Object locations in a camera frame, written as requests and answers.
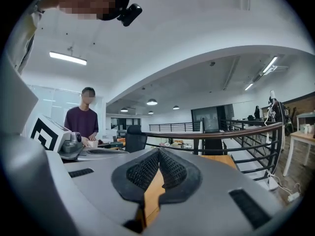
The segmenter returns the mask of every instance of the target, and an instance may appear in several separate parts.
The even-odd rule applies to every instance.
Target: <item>ceiling light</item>
[[[55,53],[55,52],[49,52],[50,57],[56,58],[56,59],[63,59],[67,61],[71,61],[74,63],[78,63],[81,65],[87,65],[87,61],[85,59],[75,58],[69,55],[61,54],[61,53]]]
[[[246,91],[247,89],[249,89],[252,85],[253,85],[253,83],[250,83],[250,85],[245,89],[245,91]]]
[[[269,65],[267,65],[267,67],[266,67],[262,72],[263,72],[263,73],[267,72],[268,69],[272,66],[272,64],[277,60],[277,58],[278,58],[278,57],[274,57],[274,58],[270,61]]]
[[[147,102],[147,105],[156,105],[158,102],[154,99],[150,99],[148,102]]]

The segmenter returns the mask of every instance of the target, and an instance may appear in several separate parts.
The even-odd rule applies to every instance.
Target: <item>white ceiling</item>
[[[250,45],[310,50],[303,27],[282,0],[130,0],[133,2],[143,13],[127,28],[117,20],[78,20],[74,15],[47,10],[23,71],[25,78],[49,87],[54,86],[54,76],[66,78],[58,79],[59,87],[78,90],[86,84],[95,87],[106,101],[119,99],[147,83],[146,93],[158,88],[168,97],[169,93],[179,93],[178,85],[182,91],[220,89],[233,58],[217,60],[212,67],[216,69],[214,75],[203,63],[209,57],[190,60],[215,50]],[[71,45],[73,55],[87,59],[87,66],[49,58],[49,51],[70,54],[67,48]],[[243,62],[256,65],[257,59],[255,55],[242,57],[238,70],[245,67]],[[181,70],[149,89],[150,81],[195,64],[193,73]],[[246,81],[243,75],[236,72],[230,88],[240,87]],[[133,92],[131,100],[139,101],[143,93]]]
[[[244,90],[252,79],[268,65],[273,56],[274,54],[242,54],[210,60],[181,69],[127,94],[108,105],[106,112],[117,114],[123,107],[140,108],[142,111],[143,108],[147,108],[146,103],[150,98],[154,98],[158,102],[165,102],[168,99],[184,98],[185,95],[193,93],[222,91],[231,70],[230,80],[225,90]],[[289,65],[295,57],[283,54],[277,54],[277,56],[279,57],[277,65]],[[215,65],[210,66],[210,62],[213,61]]]

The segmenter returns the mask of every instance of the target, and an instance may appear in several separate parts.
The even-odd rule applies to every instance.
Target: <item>black slot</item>
[[[270,220],[268,214],[244,190],[233,190],[229,194],[254,229]]]
[[[68,173],[69,173],[71,178],[74,178],[74,177],[83,176],[83,175],[86,175],[86,174],[89,174],[89,173],[92,173],[92,172],[94,172],[94,170],[92,170],[90,168],[87,168],[87,169],[78,170],[78,171],[71,171],[71,172],[68,172]]]

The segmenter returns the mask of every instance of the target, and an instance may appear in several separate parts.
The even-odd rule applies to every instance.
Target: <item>table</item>
[[[300,141],[300,142],[308,144],[307,154],[306,154],[306,157],[305,157],[305,160],[303,163],[303,165],[305,166],[307,164],[307,160],[309,159],[311,145],[313,145],[313,146],[315,145],[315,139],[313,138],[313,135],[314,134],[304,134],[301,131],[297,131],[297,132],[290,134],[290,136],[291,136],[290,150],[289,150],[289,156],[288,156],[287,161],[286,161],[285,169],[283,172],[284,177],[287,175],[287,172],[288,172],[290,164],[291,164],[293,149],[294,149],[294,142]]]
[[[202,155],[202,157],[225,163],[232,168],[237,169],[232,158],[229,155]],[[158,170],[149,188],[144,193],[145,216],[147,226],[150,225],[158,215],[158,198],[161,194],[165,192],[165,190],[162,188],[163,184],[163,176]]]
[[[300,130],[299,118],[308,118],[308,117],[315,117],[315,112],[303,113],[303,114],[300,114],[300,115],[296,116],[296,120],[297,120],[297,131]]]

